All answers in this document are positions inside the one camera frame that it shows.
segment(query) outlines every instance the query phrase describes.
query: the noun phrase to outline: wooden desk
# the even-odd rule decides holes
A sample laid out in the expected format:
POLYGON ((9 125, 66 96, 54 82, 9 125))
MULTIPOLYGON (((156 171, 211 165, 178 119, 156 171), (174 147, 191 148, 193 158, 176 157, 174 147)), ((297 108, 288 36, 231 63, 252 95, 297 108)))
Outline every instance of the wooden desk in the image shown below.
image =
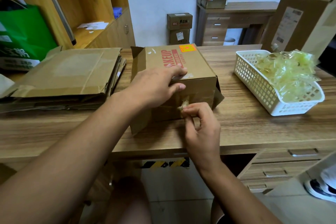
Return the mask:
MULTIPOLYGON (((214 110, 222 126, 221 153, 256 153, 249 168, 244 170, 247 173, 243 175, 242 172, 239 177, 251 190, 259 188, 257 191, 262 190, 260 186, 274 187, 336 148, 336 78, 318 69, 317 76, 322 79, 319 84, 325 93, 325 101, 304 115, 273 117, 233 74, 235 52, 260 47, 199 47, 218 75, 225 96, 214 110)), ((131 51, 126 49, 121 54, 127 58, 127 65, 118 83, 118 91, 128 86, 132 67, 131 51)), ((30 111, 0 114, 0 162, 14 167, 20 162, 30 161, 91 113, 30 111)), ((151 124, 136 136, 132 136, 128 128, 111 157, 148 159, 183 156, 183 133, 183 120, 151 124)))
POLYGON ((261 44, 277 2, 229 2, 225 9, 199 7, 196 45, 222 46, 228 28, 243 28, 239 44, 261 44))

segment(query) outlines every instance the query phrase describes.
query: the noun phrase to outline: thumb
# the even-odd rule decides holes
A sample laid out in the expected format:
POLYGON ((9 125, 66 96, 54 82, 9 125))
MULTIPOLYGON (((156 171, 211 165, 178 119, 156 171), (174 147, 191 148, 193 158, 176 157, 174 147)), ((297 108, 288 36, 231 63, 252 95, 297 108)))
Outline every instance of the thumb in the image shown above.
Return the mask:
POLYGON ((169 87, 169 94, 172 96, 175 92, 182 91, 186 88, 183 83, 175 83, 169 87))
POLYGON ((194 138, 197 132, 195 129, 194 120, 190 115, 186 115, 184 121, 185 121, 185 138, 188 141, 188 139, 194 138))

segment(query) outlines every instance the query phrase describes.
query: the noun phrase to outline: black and white sneaker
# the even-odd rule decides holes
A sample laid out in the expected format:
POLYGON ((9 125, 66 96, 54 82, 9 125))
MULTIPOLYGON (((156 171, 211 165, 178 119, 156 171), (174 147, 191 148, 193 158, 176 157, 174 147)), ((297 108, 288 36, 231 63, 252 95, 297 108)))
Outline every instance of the black and white sneaker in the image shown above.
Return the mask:
POLYGON ((331 201, 336 203, 336 196, 326 193, 323 191, 323 189, 321 188, 319 182, 314 179, 314 180, 310 180, 310 181, 306 181, 303 184, 303 187, 305 188, 305 190, 312 196, 323 199, 323 200, 327 200, 327 201, 331 201))

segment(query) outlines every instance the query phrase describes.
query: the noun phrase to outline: white plastic basket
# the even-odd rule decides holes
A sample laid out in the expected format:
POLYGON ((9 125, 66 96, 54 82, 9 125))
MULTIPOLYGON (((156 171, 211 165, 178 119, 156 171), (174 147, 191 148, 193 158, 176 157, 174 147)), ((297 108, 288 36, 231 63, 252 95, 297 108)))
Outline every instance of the white plastic basket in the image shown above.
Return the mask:
POLYGON ((324 100, 323 90, 314 82, 311 90, 300 96, 299 102, 285 103, 267 78, 254 67, 254 64, 257 63, 257 54, 270 54, 270 52, 255 50, 238 51, 236 53, 234 73, 272 116, 306 113, 310 108, 324 100))

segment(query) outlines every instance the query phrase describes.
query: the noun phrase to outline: hazard tape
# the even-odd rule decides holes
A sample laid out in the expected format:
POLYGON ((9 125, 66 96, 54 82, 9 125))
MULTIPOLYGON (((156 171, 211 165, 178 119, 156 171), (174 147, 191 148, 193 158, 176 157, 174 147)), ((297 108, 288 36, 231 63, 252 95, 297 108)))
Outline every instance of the hazard tape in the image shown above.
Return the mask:
POLYGON ((189 168, 189 157, 180 158, 177 161, 147 161, 141 168, 157 168, 157 167, 184 167, 189 168))

